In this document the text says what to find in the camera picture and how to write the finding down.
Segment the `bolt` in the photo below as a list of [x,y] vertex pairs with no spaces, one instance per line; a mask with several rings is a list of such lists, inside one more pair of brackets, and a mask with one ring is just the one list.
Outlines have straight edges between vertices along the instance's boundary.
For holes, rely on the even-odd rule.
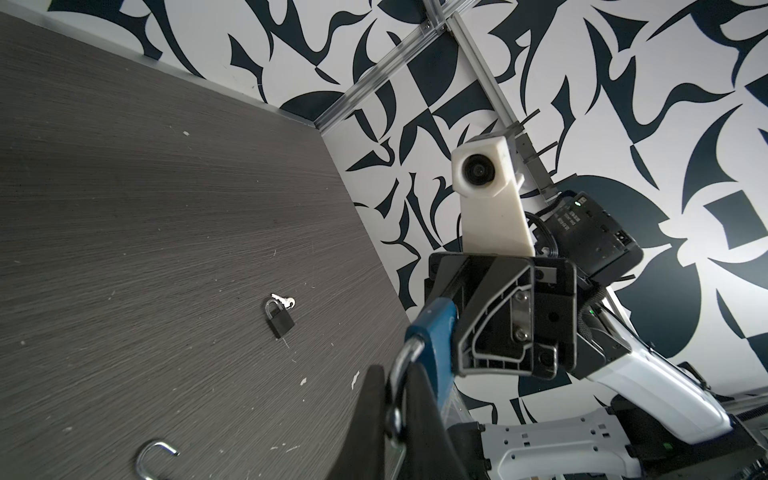
[[515,330],[515,340],[518,342],[527,342],[530,335],[526,329],[518,328]]

